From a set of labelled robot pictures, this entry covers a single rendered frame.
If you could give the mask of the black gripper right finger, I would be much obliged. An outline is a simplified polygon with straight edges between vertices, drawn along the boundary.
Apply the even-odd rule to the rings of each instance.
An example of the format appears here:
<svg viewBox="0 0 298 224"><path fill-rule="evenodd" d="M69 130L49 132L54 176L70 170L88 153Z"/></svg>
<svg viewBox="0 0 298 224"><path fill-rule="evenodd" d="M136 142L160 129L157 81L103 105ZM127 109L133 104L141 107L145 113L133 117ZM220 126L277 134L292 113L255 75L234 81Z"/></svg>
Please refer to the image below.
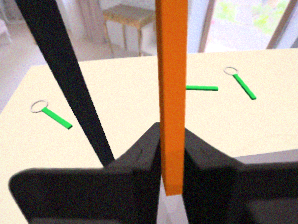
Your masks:
<svg viewBox="0 0 298 224"><path fill-rule="evenodd" d="M298 199L298 161L244 164L185 127L181 197L189 224L239 224L253 200Z"/></svg>

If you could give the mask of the orange handle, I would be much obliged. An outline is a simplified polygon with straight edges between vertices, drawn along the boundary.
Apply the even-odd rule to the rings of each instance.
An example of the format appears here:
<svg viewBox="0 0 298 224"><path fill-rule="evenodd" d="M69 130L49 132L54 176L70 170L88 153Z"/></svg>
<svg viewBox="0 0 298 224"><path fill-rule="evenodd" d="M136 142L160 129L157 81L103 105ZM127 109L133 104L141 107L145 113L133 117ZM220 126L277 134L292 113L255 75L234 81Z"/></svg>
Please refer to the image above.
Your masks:
<svg viewBox="0 0 298 224"><path fill-rule="evenodd" d="M161 171L166 196L184 174L188 0L155 0Z"/></svg>

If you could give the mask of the green handle with grey loop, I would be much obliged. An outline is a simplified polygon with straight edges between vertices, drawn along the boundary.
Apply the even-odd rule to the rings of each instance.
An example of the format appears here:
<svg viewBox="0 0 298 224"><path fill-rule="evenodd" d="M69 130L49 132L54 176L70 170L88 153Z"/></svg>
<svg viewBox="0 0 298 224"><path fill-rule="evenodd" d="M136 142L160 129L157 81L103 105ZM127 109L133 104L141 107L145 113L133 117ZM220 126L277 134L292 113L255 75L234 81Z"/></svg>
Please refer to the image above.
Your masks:
<svg viewBox="0 0 298 224"><path fill-rule="evenodd" d="M37 102L40 101L44 101L46 104L43 107L43 109L38 110L38 111L33 111L32 110L32 106L34 104L36 104ZM48 106L48 101L45 99L40 99L40 100L36 100L35 102L33 102L30 106L30 111L32 113L39 113L42 112L45 113L46 115L48 115L49 117L51 117L52 119L54 119L56 122L58 122L61 126L63 126L64 128L66 128L67 130L70 130L73 126L72 124L68 123L67 121L65 121L64 119L62 119L59 115L55 114L54 112L52 112L51 110L49 110L48 108L46 108Z"/></svg>
<svg viewBox="0 0 298 224"><path fill-rule="evenodd" d="M218 86L194 86L194 85L186 85L186 90L218 91Z"/></svg>
<svg viewBox="0 0 298 224"><path fill-rule="evenodd" d="M236 70L237 73L236 73L236 74L230 74L230 73L226 72L226 69L227 69L227 68L232 68L232 69ZM238 69L236 69L235 67L227 66L227 67L224 68L223 71L224 71L227 75L233 76L233 77L234 77L234 80L238 83L238 85L240 85L240 86L243 88L243 90L247 93L247 95L248 95L252 100L255 100L255 99L257 98L257 97L254 95L254 93L252 92L252 90L250 90L250 89L246 86L246 84L245 84L245 83L239 78L239 76L237 75L237 74L239 74Z"/></svg>

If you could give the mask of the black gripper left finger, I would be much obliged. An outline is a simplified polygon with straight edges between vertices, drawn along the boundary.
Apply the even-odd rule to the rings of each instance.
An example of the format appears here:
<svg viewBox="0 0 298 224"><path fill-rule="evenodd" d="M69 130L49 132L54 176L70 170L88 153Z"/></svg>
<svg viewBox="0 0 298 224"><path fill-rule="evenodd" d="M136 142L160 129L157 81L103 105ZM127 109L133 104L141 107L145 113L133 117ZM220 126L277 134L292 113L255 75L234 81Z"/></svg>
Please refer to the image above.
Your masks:
<svg viewBox="0 0 298 224"><path fill-rule="evenodd" d="M161 184L160 122L105 167L36 167L8 180L27 223L32 218L157 224Z"/></svg>

